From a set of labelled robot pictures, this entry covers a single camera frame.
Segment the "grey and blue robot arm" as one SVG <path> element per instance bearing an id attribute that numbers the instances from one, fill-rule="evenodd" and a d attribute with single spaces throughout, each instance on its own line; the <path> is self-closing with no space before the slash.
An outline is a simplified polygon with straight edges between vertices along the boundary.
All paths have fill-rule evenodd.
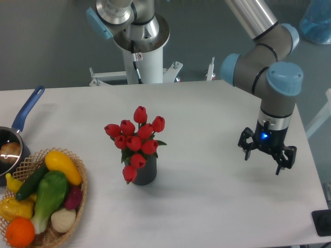
<path id="1" fill-rule="evenodd" d="M 284 144 L 303 72 L 284 59 L 299 42 L 297 30 L 280 24 L 264 1 L 228 1 L 254 48 L 246 55 L 230 54 L 222 62 L 221 78 L 261 99 L 255 130 L 245 128 L 238 145 L 269 154 L 278 170 L 292 168 L 296 147 Z M 113 39 L 122 50 L 129 84 L 174 82 L 179 67 L 163 69 L 163 47 L 169 40 L 167 21 L 155 13 L 153 1 L 97 1 L 86 11 L 94 30 Z"/>

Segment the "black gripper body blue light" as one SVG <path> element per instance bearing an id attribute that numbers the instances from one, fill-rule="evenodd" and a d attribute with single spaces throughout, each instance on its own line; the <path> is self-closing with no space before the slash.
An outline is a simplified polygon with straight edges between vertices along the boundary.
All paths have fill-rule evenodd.
<path id="1" fill-rule="evenodd" d="M 279 154 L 284 147 L 284 140 L 288 128 L 283 130 L 264 130 L 264 126 L 257 122 L 253 141 L 258 150 L 267 154 Z"/>

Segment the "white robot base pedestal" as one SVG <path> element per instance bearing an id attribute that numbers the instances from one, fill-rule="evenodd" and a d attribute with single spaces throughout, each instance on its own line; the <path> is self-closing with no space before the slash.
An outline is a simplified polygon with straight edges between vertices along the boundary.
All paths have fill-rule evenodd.
<path id="1" fill-rule="evenodd" d="M 163 66 L 163 48 L 169 41 L 170 28 L 160 15 L 146 24 L 132 23 L 122 26 L 113 33 L 111 25 L 106 25 L 90 8 L 86 16 L 96 33 L 103 39 L 113 39 L 122 51 L 125 71 L 93 73 L 90 68 L 91 86 L 104 85 L 108 81 L 126 80 L 127 84 L 159 84 L 178 82 L 178 74 L 183 64 L 174 61 L 168 68 Z"/>

